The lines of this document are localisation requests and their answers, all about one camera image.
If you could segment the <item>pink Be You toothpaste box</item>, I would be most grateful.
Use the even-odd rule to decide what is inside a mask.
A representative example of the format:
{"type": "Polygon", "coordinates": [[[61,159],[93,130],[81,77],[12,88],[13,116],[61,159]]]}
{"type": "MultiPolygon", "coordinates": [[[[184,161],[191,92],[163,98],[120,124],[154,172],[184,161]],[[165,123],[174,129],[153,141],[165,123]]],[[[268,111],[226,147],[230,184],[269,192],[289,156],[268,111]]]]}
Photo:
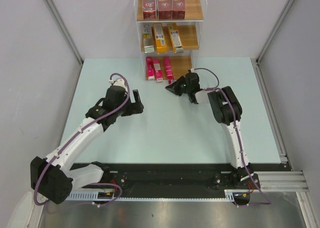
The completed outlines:
{"type": "Polygon", "coordinates": [[[154,62],[152,57],[146,57],[146,75],[149,81],[155,80],[154,62]]]}

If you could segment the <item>orange toothpaste box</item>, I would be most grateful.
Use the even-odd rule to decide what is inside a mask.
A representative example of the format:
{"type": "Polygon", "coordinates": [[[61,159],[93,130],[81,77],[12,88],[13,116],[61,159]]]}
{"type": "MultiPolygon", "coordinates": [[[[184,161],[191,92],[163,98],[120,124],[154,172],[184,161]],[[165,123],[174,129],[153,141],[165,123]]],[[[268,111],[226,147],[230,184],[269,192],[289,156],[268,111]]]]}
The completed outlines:
{"type": "Polygon", "coordinates": [[[158,54],[166,53],[168,46],[166,43],[162,24],[153,24],[153,33],[155,38],[155,49],[158,54]]]}
{"type": "Polygon", "coordinates": [[[170,36],[173,52],[175,54],[183,53],[184,52],[184,48],[183,48],[183,44],[182,44],[181,39],[180,39],[180,34],[179,34],[179,30],[178,30],[177,24],[176,23],[169,23],[167,25],[167,29],[168,29],[168,32],[169,32],[169,36],[170,36]]]}

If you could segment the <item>silver gold R.O toothpaste box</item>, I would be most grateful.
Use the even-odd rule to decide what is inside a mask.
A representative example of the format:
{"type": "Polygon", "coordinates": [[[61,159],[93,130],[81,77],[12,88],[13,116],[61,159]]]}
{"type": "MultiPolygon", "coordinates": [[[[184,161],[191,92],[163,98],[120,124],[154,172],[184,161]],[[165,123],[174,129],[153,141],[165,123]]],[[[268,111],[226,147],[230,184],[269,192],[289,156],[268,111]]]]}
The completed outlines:
{"type": "Polygon", "coordinates": [[[152,53],[155,51],[154,37],[152,26],[150,24],[143,24],[143,48],[145,53],[152,53]]]}

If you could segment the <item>red 3D toothpaste box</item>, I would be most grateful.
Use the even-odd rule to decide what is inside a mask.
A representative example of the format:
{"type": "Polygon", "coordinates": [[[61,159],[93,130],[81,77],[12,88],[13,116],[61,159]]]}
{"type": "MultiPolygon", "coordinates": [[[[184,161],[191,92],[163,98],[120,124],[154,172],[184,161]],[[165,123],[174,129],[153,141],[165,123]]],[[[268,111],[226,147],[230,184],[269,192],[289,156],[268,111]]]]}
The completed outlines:
{"type": "Polygon", "coordinates": [[[172,19],[184,20],[186,13],[186,0],[172,0],[172,19]]]}

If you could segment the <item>red foil toothpaste box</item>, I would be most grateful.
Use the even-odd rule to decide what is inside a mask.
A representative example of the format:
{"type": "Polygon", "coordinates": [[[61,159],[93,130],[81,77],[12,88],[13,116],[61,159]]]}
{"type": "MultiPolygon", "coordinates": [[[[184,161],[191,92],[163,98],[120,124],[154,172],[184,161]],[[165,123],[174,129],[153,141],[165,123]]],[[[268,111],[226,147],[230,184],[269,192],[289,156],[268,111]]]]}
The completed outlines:
{"type": "Polygon", "coordinates": [[[142,0],[142,13],[144,20],[155,20],[157,18],[156,0],[142,0]]]}

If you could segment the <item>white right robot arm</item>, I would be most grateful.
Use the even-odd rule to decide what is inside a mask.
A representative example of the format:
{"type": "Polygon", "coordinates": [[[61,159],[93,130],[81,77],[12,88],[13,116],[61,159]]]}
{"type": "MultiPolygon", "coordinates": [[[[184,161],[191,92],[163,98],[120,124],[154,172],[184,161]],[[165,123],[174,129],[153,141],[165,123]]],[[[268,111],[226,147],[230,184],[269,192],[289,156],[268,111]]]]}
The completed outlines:
{"type": "Polygon", "coordinates": [[[169,81],[165,87],[171,93],[181,96],[188,95],[193,104],[209,103],[213,116],[219,123],[228,141],[230,164],[233,174],[231,184],[235,188],[243,188],[248,184],[254,172],[250,168],[250,161],[245,152],[241,134],[241,116],[243,109],[230,86],[220,88],[201,88],[198,74],[192,70],[175,81],[169,81]]]}

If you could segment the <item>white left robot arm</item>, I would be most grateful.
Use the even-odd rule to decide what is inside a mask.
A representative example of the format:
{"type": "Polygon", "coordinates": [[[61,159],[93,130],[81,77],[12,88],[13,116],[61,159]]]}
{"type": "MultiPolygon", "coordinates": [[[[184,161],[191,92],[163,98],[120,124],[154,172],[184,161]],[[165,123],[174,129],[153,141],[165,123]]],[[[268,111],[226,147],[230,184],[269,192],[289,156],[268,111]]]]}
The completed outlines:
{"type": "Polygon", "coordinates": [[[118,117],[143,112],[144,106],[138,90],[133,90],[133,97],[132,102],[129,91],[124,87],[110,86],[106,96],[88,110],[81,125],[66,142],[46,157],[37,156],[31,161],[30,181],[37,205],[41,204],[37,200],[38,194],[60,204],[74,189],[92,184],[101,188],[109,185],[111,176],[103,164],[95,161],[83,168],[72,169],[72,166],[84,150],[114,124],[118,117]]]}

